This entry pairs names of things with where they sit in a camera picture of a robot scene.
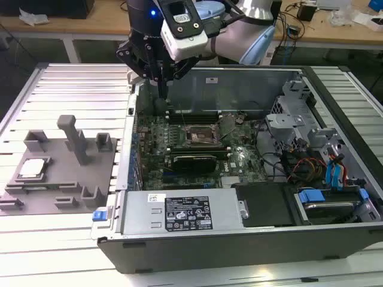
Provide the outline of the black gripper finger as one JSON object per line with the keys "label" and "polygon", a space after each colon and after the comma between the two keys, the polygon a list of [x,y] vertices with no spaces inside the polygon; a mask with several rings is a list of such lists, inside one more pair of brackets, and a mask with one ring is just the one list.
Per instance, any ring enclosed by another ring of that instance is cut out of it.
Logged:
{"label": "black gripper finger", "polygon": [[126,41],[119,46],[117,57],[131,68],[138,76],[152,81],[158,90],[158,97],[164,98],[164,79],[162,75],[162,60],[157,58],[155,45],[144,41],[134,44]]}
{"label": "black gripper finger", "polygon": [[179,80],[198,62],[198,57],[191,57],[188,59],[175,62],[170,57],[163,61],[163,98],[168,96],[168,82]]}

